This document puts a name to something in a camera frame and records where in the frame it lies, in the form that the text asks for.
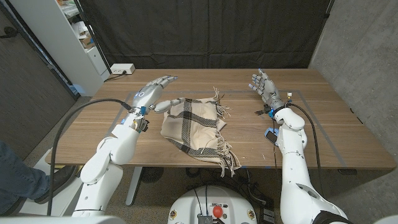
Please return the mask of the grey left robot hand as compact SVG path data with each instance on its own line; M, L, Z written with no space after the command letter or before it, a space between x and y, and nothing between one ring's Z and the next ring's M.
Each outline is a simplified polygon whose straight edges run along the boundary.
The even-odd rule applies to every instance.
M174 76L163 76L150 81L136 93L132 101L132 108L141 111L141 108L145 107L146 111L154 110L156 113L164 113L171 109L171 107L184 103L185 98L156 103L161 97L163 89L176 79L177 77Z

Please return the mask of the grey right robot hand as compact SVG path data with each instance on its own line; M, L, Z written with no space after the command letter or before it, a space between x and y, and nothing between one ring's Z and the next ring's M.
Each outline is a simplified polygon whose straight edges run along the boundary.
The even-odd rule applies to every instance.
M252 82L253 84L249 84L250 89L257 92L261 96L263 102L270 106L271 109L276 110L285 106L274 82L261 68L259 69L258 75L252 75Z

